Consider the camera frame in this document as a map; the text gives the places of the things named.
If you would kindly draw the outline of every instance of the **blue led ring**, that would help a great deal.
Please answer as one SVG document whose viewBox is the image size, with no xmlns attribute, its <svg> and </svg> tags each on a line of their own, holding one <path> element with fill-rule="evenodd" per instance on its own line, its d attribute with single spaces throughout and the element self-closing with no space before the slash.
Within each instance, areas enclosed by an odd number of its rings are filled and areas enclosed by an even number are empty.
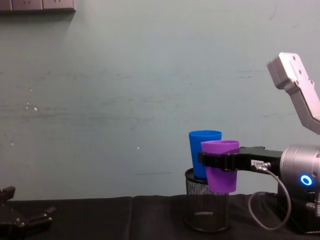
<svg viewBox="0 0 320 240">
<path fill-rule="evenodd" d="M 300 181 L 306 186 L 310 186 L 312 184 L 312 179 L 308 175 L 302 175 Z"/>
</svg>

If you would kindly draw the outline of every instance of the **plastic cup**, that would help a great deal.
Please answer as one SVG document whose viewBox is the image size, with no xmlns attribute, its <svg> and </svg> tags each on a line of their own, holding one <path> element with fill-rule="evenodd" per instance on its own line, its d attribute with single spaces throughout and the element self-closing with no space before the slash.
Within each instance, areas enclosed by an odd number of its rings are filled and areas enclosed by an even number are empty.
<svg viewBox="0 0 320 240">
<path fill-rule="evenodd" d="M 193 174 L 196 178 L 205 179 L 206 168 L 198 162 L 198 153 L 201 152 L 201 143 L 212 140 L 221 140 L 222 133 L 215 130 L 198 130 L 189 133 L 192 156 Z"/>
<path fill-rule="evenodd" d="M 236 140 L 216 140 L 201 143 L 202 152 L 223 154 L 237 150 L 240 143 Z M 205 167 L 209 190 L 214 193 L 232 193 L 237 189 L 237 171 L 223 171 L 220 168 Z"/>
</svg>

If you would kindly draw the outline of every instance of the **purple cup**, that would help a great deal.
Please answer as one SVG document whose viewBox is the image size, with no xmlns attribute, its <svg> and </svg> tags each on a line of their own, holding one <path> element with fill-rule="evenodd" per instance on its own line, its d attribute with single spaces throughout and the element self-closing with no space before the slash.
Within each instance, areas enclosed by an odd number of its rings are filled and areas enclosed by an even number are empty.
<svg viewBox="0 0 320 240">
<path fill-rule="evenodd" d="M 201 150 L 210 154 L 223 154 L 237 150 L 240 143 L 236 140 L 204 141 Z M 208 187 L 214 193 L 232 193 L 237 189 L 237 171 L 223 171 L 216 167 L 205 167 Z"/>
</svg>

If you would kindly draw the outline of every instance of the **black robotic claw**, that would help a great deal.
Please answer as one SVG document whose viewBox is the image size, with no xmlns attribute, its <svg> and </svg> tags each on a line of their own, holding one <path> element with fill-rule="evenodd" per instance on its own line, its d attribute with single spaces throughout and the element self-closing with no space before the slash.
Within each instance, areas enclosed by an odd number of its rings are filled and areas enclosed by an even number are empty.
<svg viewBox="0 0 320 240">
<path fill-rule="evenodd" d="M 270 171 L 280 174 L 280 160 L 283 152 L 266 150 L 264 146 L 240 147 L 222 154 L 198 153 L 198 161 L 206 167 L 220 168 L 223 171 L 252 171 L 256 163 L 270 163 Z"/>
<path fill-rule="evenodd" d="M 27 218 L 7 205 L 7 200 L 14 197 L 15 190 L 13 186 L 0 190 L 0 240 L 23 240 L 48 230 L 52 224 L 54 207 L 41 215 Z"/>
</svg>

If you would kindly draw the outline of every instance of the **blue cup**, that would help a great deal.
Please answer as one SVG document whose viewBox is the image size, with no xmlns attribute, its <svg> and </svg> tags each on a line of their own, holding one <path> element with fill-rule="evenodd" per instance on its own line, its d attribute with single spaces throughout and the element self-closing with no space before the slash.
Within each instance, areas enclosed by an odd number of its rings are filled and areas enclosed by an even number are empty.
<svg viewBox="0 0 320 240">
<path fill-rule="evenodd" d="M 201 143 L 221 140 L 222 132 L 214 130 L 199 130 L 189 132 L 190 149 L 193 164 L 193 174 L 200 179 L 206 179 L 206 168 L 198 162 L 198 153 L 201 152 Z"/>
</svg>

